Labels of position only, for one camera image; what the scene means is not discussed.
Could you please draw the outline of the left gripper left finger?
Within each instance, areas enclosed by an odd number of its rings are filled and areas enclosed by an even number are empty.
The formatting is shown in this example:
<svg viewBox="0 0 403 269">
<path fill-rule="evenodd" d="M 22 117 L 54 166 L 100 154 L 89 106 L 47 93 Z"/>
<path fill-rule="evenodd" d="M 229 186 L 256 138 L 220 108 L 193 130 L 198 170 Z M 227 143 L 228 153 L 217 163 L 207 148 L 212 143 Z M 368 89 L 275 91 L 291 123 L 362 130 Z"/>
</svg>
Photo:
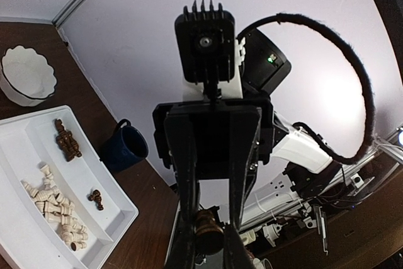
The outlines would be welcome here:
<svg viewBox="0 0 403 269">
<path fill-rule="evenodd" d="M 174 242 L 164 265 L 165 269 L 193 269 L 195 267 L 195 231 L 190 222 L 183 222 L 182 233 Z"/>
</svg>

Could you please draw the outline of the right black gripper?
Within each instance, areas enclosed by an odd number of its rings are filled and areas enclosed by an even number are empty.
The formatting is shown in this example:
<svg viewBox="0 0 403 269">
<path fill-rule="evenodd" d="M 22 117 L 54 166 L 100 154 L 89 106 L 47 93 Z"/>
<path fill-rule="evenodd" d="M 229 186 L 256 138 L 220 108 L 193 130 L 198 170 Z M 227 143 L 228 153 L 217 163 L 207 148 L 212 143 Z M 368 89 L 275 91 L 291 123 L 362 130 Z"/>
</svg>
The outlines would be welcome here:
<svg viewBox="0 0 403 269">
<path fill-rule="evenodd" d="M 152 113 L 159 158 L 173 168 L 182 218 L 194 228 L 198 180 L 229 178 L 230 224 L 241 224 L 246 178 L 273 150 L 273 105 L 268 97 L 163 103 Z"/>
</svg>

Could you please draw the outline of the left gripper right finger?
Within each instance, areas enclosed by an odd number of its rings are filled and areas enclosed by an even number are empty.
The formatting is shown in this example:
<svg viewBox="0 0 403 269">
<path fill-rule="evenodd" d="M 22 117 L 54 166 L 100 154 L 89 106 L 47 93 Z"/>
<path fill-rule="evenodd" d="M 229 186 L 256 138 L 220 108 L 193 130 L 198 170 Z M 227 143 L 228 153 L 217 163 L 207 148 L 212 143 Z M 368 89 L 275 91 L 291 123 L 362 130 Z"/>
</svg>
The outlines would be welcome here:
<svg viewBox="0 0 403 269">
<path fill-rule="evenodd" d="M 242 243 L 240 235 L 232 224 L 227 224 L 224 229 L 223 268 L 255 268 Z"/>
</svg>

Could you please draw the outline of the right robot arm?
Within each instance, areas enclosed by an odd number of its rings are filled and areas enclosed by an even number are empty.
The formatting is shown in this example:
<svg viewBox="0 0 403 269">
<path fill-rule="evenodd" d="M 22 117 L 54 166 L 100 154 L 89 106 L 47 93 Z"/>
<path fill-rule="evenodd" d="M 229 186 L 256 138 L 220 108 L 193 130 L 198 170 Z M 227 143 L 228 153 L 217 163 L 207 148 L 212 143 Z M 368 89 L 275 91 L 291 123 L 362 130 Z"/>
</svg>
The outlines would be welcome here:
<svg viewBox="0 0 403 269">
<path fill-rule="evenodd" d="M 318 197 L 342 167 L 324 150 L 319 135 L 310 134 L 301 123 L 287 122 L 274 111 L 269 95 L 291 69 L 285 55 L 257 29 L 246 35 L 246 48 L 243 99 L 224 100 L 215 113 L 197 101 L 160 104 L 153 112 L 154 138 L 165 166 L 174 163 L 169 145 L 181 145 L 173 120 L 180 116 L 188 119 L 195 142 L 191 151 L 196 155 L 193 172 L 197 180 L 228 178 L 230 158 L 247 146 L 244 129 L 248 121 L 242 120 L 231 130 L 230 113 L 250 106 L 261 112 L 259 137 L 244 168 L 243 229 L 262 223 L 265 215 L 279 212 L 286 203 Z"/>
</svg>

